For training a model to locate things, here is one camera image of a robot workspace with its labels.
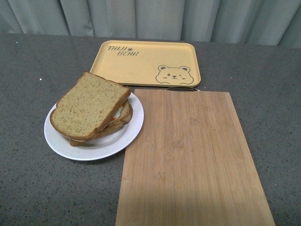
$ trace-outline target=plastic tray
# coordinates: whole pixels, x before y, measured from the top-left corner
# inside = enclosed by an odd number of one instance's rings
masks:
[[[194,87],[201,82],[194,47],[178,42],[106,41],[90,72],[129,86]]]

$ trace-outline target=bear face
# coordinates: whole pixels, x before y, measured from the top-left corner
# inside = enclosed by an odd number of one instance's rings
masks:
[[[166,65],[161,65],[158,69],[159,74],[156,76],[156,80],[161,84],[189,85],[194,81],[192,76],[189,74],[189,67],[168,67]]]

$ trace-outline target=wooden cutting board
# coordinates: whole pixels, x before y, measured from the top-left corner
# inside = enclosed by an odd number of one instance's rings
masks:
[[[116,226],[275,225],[230,94],[137,89]]]

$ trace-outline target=bread slice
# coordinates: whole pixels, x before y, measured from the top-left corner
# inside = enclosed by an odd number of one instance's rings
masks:
[[[92,140],[109,124],[130,94],[129,87],[84,72],[56,103],[50,122],[69,139]]]
[[[98,132],[98,135],[96,138],[101,138],[107,135],[110,135],[118,130],[120,130],[124,125],[128,124],[133,117],[133,109],[129,102],[129,100],[126,100],[125,103],[122,105],[122,109],[120,111],[120,116],[113,121],[112,123],[109,123],[106,128]],[[69,143],[71,146],[80,146],[84,145],[86,142],[76,141],[76,140],[69,140]]]

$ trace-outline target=white plate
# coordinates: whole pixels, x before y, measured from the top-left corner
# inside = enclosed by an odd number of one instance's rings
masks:
[[[131,121],[121,130],[87,142],[84,146],[72,147],[69,140],[57,132],[50,123],[50,113],[55,109],[55,105],[49,111],[44,125],[44,135],[49,146],[59,155],[80,161],[90,161],[106,158],[128,146],[138,135],[143,125],[144,111],[139,99],[131,93],[128,98],[132,108],[133,117]]]

